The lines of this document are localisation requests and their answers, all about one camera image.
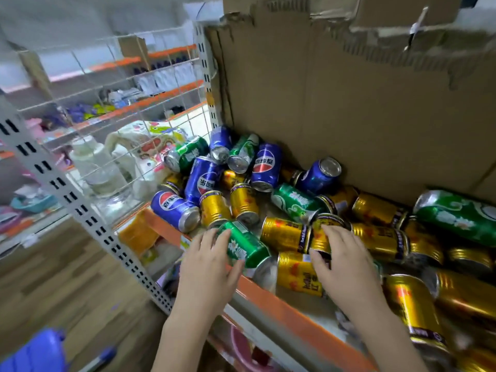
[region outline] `pepsi logo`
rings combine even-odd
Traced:
[[[198,178],[196,187],[198,188],[200,195],[214,189],[216,178],[217,174],[215,172],[207,172]]]
[[[258,153],[261,157],[255,159],[255,164],[253,165],[253,172],[267,172],[272,169],[275,165],[274,154],[269,150],[260,150]]]
[[[170,211],[176,209],[178,206],[181,205],[181,200],[182,198],[179,197],[177,194],[172,193],[172,192],[164,192],[158,199],[158,203],[160,204],[160,207],[164,209],[165,211]]]

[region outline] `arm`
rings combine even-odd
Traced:
[[[210,326],[236,290],[244,262],[237,261],[227,274],[231,232],[222,232],[212,246],[216,231],[195,237],[185,252],[176,302],[162,329],[152,372],[195,372]]]
[[[332,269],[310,251],[327,294],[355,325],[381,372],[428,372],[402,321],[389,309],[371,256],[342,227],[322,226],[332,248]]]

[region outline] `hand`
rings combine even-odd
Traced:
[[[227,244],[231,231],[222,232],[215,245],[217,229],[196,236],[184,253],[174,309],[206,321],[214,321],[233,297],[245,262],[236,261],[226,271]]]
[[[313,268],[330,298],[351,321],[364,312],[389,311],[372,257],[362,241],[338,226],[322,226],[332,251],[331,269],[316,250]]]

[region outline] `blue can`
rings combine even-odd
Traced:
[[[184,188],[184,196],[196,206],[200,206],[200,197],[212,190],[219,181],[221,167],[209,157],[196,157]]]
[[[281,148],[273,143],[262,143],[253,165],[250,185],[259,192],[271,192],[277,186],[281,163]]]
[[[210,133],[210,155],[216,162],[223,165],[227,162],[229,152],[233,147],[229,129],[218,126]]]
[[[308,194],[319,194],[332,186],[341,175],[341,165],[331,157],[313,162],[310,169],[301,176],[296,188]]]
[[[200,209],[173,192],[157,192],[150,204],[152,211],[177,230],[193,231],[200,222]]]

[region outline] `wooden floor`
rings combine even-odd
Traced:
[[[0,298],[0,360],[53,327],[66,333],[70,371],[108,346],[118,353],[105,372],[150,371],[166,319],[132,275],[72,220],[0,261]],[[198,370],[232,369],[207,345]]]

